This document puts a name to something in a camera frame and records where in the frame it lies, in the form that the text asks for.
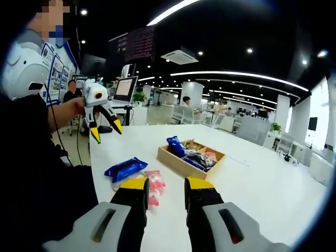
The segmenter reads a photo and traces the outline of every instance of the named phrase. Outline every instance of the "wooden box compartment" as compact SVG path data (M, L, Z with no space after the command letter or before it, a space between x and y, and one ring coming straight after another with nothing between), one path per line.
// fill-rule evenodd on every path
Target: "wooden box compartment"
M177 157L175 154L173 154L170 150L169 150L169 145L165 145L162 147L159 147L158 151L157 151L157 159L159 161L161 161L162 163L164 163L165 165L169 166L169 168L177 171L178 173L180 173L182 176L184 177L197 177L197 178L201 178L203 180L208 180L211 176L213 176L218 167L220 166L220 163L224 160L225 158L225 154L218 152L214 149L211 149L203 144L197 143L196 144L203 146L200 150L198 150L198 152L205 154L205 152L213 152L216 155L217 160L214 160L215 165L208 171L208 172L204 172L196 167L194 167L193 165L185 162L184 160L180 159L179 157Z

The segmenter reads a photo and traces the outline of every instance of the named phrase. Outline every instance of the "window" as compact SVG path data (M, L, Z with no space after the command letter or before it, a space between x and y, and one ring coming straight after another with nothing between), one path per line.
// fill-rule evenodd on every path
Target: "window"
M309 117L317 117L317 125L316 131L307 130L305 142L323 150L329 123L329 93L326 78L323 78L311 92Z
M293 107L290 107L288 110L288 118L287 118L286 129L285 129L286 133L288 133L289 131L290 121L292 120L292 112L293 112Z

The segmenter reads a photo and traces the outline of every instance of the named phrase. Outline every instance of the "potted plant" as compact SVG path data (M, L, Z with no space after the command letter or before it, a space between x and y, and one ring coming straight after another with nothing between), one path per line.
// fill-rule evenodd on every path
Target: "potted plant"
M133 95L133 101L136 106L142 106L142 103L146 100L146 95L141 92L136 92Z
M278 133L281 132L281 126L277 124L276 122L271 124L271 131L278 131Z

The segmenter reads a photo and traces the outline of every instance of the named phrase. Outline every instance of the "black ceiling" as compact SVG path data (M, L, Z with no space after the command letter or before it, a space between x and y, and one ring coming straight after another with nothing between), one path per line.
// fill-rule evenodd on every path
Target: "black ceiling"
M79 54L81 58L85 54L107 58L110 39L145 27L157 15L179 2L181 0L81 0L72 27L77 24L78 39L84 39L86 43L80 45L78 53L77 36L73 32L69 41L73 53L79 62ZM311 90L323 76L328 75L331 63L335 62L334 48L331 48L336 35L332 23L334 5L324 0L314 5L301 1L200 0L156 25L155 57L137 64L139 78L155 76L155 80L144 82L155 86L164 84L165 87L176 87L187 79L232 80L236 83L197 82L205 86L205 92L213 89L240 93L242 90L245 95L261 97L263 93L262 98L277 100L278 91L238 83L248 82L305 98L309 92L275 81L228 75L171 77L170 74L211 70L249 72L287 80ZM88 10L87 16L79 15L82 8ZM160 58L179 46L195 53L203 51L204 54L197 56L199 62L188 65L177 65ZM246 53L249 47L254 50L252 54ZM329 51L328 57L317 57L322 49ZM303 59L308 61L307 66L302 65ZM297 101L296 97L290 97L292 104Z

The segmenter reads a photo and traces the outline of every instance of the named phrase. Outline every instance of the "office floor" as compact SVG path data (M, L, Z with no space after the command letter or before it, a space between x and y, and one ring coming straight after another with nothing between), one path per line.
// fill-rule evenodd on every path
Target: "office floor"
M172 107L150 106L148 108L147 124L148 125L170 124L172 114L173 114ZM61 140L63 142L66 151L69 153L71 162L73 163L73 165L79 165L80 161L77 152L77 131L73 132L72 136L70 136L68 131L62 133L61 130L59 130L59 134L61 136ZM54 132L52 137L54 143L59 144L57 132ZM89 143L89 137L78 134L78 149L83 165L91 165L88 143Z

